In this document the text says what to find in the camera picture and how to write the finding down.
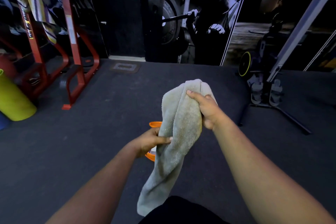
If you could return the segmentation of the person's right hand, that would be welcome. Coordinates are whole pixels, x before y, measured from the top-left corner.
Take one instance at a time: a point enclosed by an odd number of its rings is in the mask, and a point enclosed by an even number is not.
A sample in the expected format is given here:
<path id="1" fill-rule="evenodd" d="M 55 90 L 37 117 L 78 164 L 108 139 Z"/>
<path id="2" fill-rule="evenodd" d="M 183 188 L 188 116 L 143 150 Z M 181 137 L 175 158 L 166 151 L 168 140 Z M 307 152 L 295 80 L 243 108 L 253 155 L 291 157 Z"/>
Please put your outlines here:
<path id="1" fill-rule="evenodd" d="M 203 115 L 203 125 L 207 129 L 213 130 L 224 115 L 224 112 L 210 95 L 206 95 L 205 97 L 208 99 L 208 103 L 204 106 L 199 105 L 199 109 Z"/>

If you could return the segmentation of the person's left hand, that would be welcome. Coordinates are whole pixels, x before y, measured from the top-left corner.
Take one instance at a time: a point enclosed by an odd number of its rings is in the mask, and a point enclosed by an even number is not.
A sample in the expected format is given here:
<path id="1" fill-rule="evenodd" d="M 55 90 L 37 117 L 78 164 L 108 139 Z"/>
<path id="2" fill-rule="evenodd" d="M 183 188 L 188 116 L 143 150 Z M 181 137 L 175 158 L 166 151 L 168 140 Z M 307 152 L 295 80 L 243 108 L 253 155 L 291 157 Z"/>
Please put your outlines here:
<path id="1" fill-rule="evenodd" d="M 152 148 L 156 146 L 153 145 L 154 137 L 159 137 L 160 128 L 151 128 L 139 137 L 131 141 L 131 145 L 134 147 L 136 152 L 136 157 L 140 158 L 147 154 Z"/>

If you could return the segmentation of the grey towel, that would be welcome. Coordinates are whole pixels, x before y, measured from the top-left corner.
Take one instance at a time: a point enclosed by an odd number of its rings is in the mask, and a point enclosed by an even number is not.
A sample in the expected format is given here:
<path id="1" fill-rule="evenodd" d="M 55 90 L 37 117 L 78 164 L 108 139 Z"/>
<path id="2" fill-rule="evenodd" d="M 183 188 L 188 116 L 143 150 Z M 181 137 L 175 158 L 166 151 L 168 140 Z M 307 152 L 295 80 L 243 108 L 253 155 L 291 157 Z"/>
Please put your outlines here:
<path id="1" fill-rule="evenodd" d="M 162 124 L 159 137 L 172 137 L 170 144 L 158 145 L 152 173 L 144 184 L 137 202 L 137 213 L 143 217 L 162 205 L 178 179 L 183 160 L 202 132 L 199 104 L 187 90 L 210 95 L 210 86 L 200 79 L 189 80 L 168 91 L 162 98 Z"/>

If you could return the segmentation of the person's left forearm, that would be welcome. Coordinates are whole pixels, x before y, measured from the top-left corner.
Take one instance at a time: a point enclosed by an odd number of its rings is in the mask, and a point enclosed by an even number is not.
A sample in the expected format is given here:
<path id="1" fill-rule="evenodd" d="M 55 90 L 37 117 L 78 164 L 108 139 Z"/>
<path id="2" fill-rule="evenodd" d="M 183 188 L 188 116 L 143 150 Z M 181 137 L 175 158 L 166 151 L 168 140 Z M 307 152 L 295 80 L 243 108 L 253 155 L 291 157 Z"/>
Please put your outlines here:
<path id="1" fill-rule="evenodd" d="M 133 140 L 45 224 L 111 224 L 137 155 L 137 143 Z"/>

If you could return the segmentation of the person's right forearm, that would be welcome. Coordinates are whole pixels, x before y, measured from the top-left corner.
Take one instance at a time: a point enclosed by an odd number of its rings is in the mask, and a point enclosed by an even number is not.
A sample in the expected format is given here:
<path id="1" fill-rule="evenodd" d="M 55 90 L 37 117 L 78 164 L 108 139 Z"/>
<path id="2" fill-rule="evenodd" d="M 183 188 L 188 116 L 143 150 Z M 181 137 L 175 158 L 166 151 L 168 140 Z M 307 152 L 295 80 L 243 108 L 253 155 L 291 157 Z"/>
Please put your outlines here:
<path id="1" fill-rule="evenodd" d="M 314 197 L 267 158 L 225 114 L 216 117 L 212 131 L 258 224 L 336 224 Z"/>

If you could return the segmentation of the black exercise bike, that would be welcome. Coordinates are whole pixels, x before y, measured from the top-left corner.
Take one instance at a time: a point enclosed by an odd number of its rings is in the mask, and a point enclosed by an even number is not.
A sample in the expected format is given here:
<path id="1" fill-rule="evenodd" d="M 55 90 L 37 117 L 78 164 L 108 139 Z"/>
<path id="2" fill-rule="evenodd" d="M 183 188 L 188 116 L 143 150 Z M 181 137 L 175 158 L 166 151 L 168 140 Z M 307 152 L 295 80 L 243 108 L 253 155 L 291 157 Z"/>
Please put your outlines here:
<path id="1" fill-rule="evenodd" d="M 279 111 L 303 134 L 310 135 L 312 132 L 306 126 L 279 107 L 283 95 L 281 81 L 275 78 L 270 82 L 267 81 L 274 65 L 280 59 L 279 52 L 282 46 L 289 38 L 289 33 L 281 32 L 283 23 L 280 14 L 275 14 L 269 30 L 262 33 L 257 47 L 254 50 L 244 52 L 241 56 L 236 75 L 247 82 L 250 102 L 243 107 L 237 124 L 239 127 L 243 125 L 244 116 L 250 107 L 268 108 Z"/>

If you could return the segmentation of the person's black shorts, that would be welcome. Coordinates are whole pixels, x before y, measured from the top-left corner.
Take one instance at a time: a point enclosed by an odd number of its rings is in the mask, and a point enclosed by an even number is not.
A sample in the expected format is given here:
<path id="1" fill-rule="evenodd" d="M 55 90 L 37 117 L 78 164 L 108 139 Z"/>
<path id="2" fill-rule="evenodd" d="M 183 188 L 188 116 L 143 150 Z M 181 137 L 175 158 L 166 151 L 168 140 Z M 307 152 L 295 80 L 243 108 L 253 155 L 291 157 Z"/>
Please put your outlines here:
<path id="1" fill-rule="evenodd" d="M 230 224 L 202 205 L 170 196 L 138 224 Z"/>

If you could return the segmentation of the grey floor plate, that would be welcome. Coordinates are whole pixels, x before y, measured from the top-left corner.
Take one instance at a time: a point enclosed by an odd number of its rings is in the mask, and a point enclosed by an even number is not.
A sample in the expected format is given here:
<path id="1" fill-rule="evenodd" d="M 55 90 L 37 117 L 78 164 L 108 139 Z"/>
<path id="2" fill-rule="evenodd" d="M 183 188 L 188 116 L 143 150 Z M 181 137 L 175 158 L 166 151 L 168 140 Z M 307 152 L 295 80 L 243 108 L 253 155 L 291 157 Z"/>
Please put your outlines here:
<path id="1" fill-rule="evenodd" d="M 141 65 L 139 63 L 116 61 L 111 65 L 110 70 L 115 73 L 134 74 L 139 71 Z"/>

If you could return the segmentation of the red metal rack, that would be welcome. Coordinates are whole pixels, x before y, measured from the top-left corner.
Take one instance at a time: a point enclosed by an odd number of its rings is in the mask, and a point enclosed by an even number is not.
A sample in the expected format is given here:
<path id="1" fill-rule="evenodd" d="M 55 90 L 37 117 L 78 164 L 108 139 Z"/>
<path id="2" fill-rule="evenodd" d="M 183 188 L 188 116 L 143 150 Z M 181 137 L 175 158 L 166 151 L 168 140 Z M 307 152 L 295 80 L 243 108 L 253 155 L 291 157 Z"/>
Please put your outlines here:
<path id="1" fill-rule="evenodd" d="M 61 0 L 61 4 L 61 14 L 64 14 L 61 19 L 48 9 L 56 22 L 56 44 L 48 40 L 42 23 L 35 21 L 32 13 L 24 12 L 19 6 L 34 63 L 19 74 L 14 82 L 30 100 L 36 100 L 60 78 L 60 89 L 65 99 L 62 110 L 70 110 L 99 69 L 100 58 L 87 33 L 77 24 L 79 15 L 75 15 L 75 0 Z M 62 57 L 62 63 L 52 73 L 47 72 L 46 60 L 36 38 L 37 32 L 42 33 Z"/>

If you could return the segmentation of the yellow-green foam roller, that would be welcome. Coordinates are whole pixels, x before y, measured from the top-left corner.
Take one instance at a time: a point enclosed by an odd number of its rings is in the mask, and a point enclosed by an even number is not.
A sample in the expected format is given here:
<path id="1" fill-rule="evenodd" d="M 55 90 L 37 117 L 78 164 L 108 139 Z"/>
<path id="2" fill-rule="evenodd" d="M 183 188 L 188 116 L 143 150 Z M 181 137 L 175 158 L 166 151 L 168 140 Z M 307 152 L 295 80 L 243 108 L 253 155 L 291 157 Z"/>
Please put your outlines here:
<path id="1" fill-rule="evenodd" d="M 0 69 L 0 112 L 11 121 L 22 121 L 36 111 L 36 106 Z"/>

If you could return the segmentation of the blue roller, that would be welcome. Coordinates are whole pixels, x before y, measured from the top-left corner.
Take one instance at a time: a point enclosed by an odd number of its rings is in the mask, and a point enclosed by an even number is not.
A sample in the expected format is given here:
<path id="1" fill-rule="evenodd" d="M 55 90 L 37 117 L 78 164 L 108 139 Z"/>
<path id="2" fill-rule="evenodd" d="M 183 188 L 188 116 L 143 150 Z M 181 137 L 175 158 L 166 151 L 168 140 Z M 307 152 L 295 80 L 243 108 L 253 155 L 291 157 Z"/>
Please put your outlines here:
<path id="1" fill-rule="evenodd" d="M 0 112 L 0 131 L 7 128 L 11 124 L 11 120 Z"/>

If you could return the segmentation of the striped towel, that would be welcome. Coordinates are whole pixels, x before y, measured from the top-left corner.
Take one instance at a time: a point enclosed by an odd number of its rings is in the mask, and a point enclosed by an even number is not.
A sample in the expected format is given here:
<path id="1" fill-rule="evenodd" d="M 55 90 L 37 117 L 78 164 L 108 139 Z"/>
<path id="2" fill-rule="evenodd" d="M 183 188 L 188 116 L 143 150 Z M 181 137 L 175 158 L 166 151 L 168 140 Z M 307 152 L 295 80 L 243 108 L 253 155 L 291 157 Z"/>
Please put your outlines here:
<path id="1" fill-rule="evenodd" d="M 20 8 L 26 13 L 32 13 L 35 21 L 41 22 L 48 40 L 57 43 L 55 34 L 56 22 L 43 0 L 17 0 Z"/>

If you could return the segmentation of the grey metal frame post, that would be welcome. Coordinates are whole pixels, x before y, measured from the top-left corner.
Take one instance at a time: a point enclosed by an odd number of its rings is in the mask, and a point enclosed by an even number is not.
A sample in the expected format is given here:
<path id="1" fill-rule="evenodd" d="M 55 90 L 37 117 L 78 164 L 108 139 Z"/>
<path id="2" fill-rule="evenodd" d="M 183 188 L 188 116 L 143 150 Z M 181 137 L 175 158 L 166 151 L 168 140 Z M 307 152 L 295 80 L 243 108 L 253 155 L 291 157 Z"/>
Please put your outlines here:
<path id="1" fill-rule="evenodd" d="M 267 78 L 267 82 L 272 82 L 276 75 L 279 73 L 283 67 L 286 60 L 289 58 L 293 50 L 296 48 L 299 41 L 302 39 L 304 34 L 308 31 L 309 27 L 316 19 L 318 14 L 321 12 L 322 8 L 325 6 L 328 0 L 312 0 L 306 9 L 305 13 L 302 15 L 296 27 L 293 29 L 288 40 L 284 44 L 283 48 L 279 52 L 278 59 L 270 71 L 270 75 Z"/>

